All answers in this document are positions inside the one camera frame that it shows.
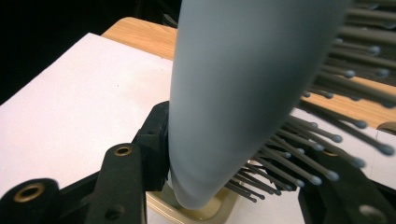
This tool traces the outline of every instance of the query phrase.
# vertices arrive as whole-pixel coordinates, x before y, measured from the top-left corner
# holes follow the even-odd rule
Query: gray cylindrical handle
[[[184,0],[169,155],[177,200],[205,205],[283,123],[349,1]]]

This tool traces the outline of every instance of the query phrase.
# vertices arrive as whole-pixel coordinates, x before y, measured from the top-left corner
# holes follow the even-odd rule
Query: gray bristle tip
[[[336,143],[340,143],[340,142],[343,141],[343,137],[337,134],[337,135],[335,135],[335,136],[332,137],[332,140],[333,140],[334,142],[336,142]]]
[[[345,77],[347,77],[347,78],[352,78],[354,76],[356,76],[356,72],[353,70],[347,70],[345,73]]]
[[[378,55],[381,52],[381,48],[379,46],[371,46],[368,49],[369,54]]]
[[[293,188],[290,185],[285,185],[285,190],[291,191]]]
[[[366,166],[366,162],[364,160],[362,160],[361,158],[354,158],[352,165],[356,168],[363,168],[364,166]]]
[[[326,99],[332,99],[334,97],[334,94],[327,92],[325,97],[326,97]]]
[[[337,181],[340,179],[340,175],[338,175],[334,171],[329,171],[329,173],[326,174],[326,177],[330,179],[331,181]]]
[[[356,127],[360,128],[360,129],[367,128],[367,122],[364,121],[364,120],[358,120],[354,124],[355,124]]]
[[[319,144],[315,144],[314,145],[314,150],[316,151],[323,151],[324,147],[322,145]]]
[[[393,147],[389,145],[381,145],[380,147],[378,147],[378,150],[380,150],[383,154],[387,156],[392,156],[395,153]]]
[[[309,180],[313,185],[321,185],[322,181],[319,177],[313,175],[312,178]]]
[[[305,183],[299,179],[296,180],[295,184],[300,188],[303,188],[305,186]]]

